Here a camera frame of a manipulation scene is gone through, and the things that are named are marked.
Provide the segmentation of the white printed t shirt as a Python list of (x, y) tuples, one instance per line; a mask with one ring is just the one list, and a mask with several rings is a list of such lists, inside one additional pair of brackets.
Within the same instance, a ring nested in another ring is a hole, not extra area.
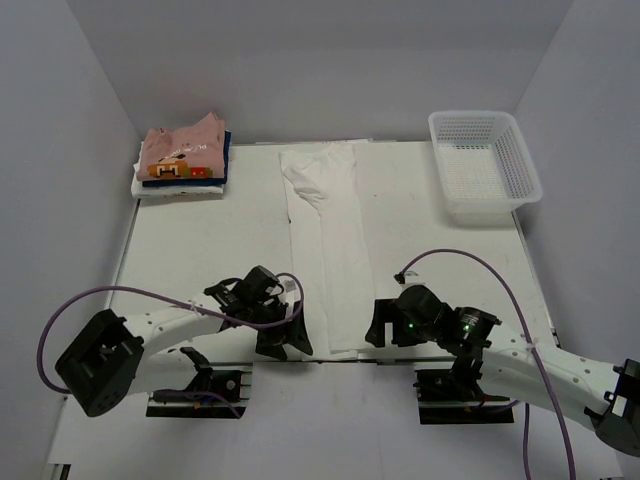
[(285, 184), (305, 213), (319, 220), (321, 270), (328, 346), (333, 353), (368, 348), (375, 289), (357, 192), (353, 143), (320, 151), (279, 154)]

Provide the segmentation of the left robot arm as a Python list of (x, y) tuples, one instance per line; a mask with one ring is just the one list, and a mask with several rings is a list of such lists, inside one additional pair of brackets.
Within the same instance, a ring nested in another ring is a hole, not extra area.
[(243, 373), (214, 368), (190, 344), (200, 337), (247, 327), (256, 333), (259, 356), (285, 361), (288, 347), (313, 353), (304, 290), (292, 274), (255, 266), (245, 277), (223, 279), (189, 300), (133, 292), (168, 306), (133, 316), (111, 309), (96, 313), (55, 364), (69, 395), (90, 418), (137, 393), (166, 406), (226, 408), (240, 418)]

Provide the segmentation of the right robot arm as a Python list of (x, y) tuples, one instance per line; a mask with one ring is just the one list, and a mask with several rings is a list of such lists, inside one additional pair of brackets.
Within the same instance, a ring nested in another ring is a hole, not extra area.
[(379, 300), (365, 335), (376, 348), (429, 342), (452, 355), (445, 390), (453, 400), (510, 397), (558, 410), (612, 449), (639, 454), (639, 364), (587, 359), (553, 344), (528, 341), (495, 315), (451, 307), (420, 284)]

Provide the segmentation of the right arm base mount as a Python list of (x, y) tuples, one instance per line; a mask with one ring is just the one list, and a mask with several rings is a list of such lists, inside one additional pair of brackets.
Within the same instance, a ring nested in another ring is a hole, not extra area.
[(456, 384), (452, 361), (413, 365), (419, 422), (423, 426), (508, 425), (514, 423), (517, 402), (487, 395), (477, 386)]

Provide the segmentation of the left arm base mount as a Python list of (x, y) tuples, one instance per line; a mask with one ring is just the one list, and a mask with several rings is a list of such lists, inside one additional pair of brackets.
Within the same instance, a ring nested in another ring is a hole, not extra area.
[(200, 369), (182, 390), (154, 391), (147, 401), (146, 416), (239, 420), (248, 407), (251, 385), (248, 366)]

